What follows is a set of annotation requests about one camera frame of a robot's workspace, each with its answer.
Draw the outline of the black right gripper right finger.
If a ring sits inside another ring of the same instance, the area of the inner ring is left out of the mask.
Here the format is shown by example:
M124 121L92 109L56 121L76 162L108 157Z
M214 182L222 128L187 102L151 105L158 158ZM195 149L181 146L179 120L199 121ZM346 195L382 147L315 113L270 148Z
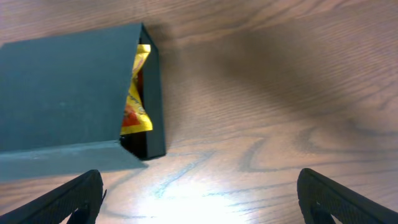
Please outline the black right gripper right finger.
M397 223L397 212L309 168L300 171L297 194L306 224Z

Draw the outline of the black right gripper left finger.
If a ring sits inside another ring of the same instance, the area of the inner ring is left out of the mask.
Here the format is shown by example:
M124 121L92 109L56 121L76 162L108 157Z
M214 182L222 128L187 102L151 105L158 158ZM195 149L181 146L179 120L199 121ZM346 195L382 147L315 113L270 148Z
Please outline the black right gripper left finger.
M1 215L1 223L95 223L105 195L100 172L89 170Z

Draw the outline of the yellow peanut butter wafer pack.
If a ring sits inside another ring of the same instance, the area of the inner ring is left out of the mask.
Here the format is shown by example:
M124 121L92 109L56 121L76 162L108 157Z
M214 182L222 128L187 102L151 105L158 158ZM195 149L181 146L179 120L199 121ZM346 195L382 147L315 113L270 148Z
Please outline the yellow peanut butter wafer pack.
M132 78L129 87L124 117L121 125L120 135L140 133L153 130L153 124L144 109L139 94L139 72L142 70L151 52L149 44L139 44L134 58Z

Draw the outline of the dark green box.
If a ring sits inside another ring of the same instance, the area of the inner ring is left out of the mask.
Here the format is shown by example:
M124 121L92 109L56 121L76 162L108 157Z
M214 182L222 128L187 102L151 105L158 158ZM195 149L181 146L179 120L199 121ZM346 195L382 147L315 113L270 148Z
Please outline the dark green box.
M6 43L1 47L3 182L144 167L166 154L159 51L144 64L152 131L120 141L143 24Z

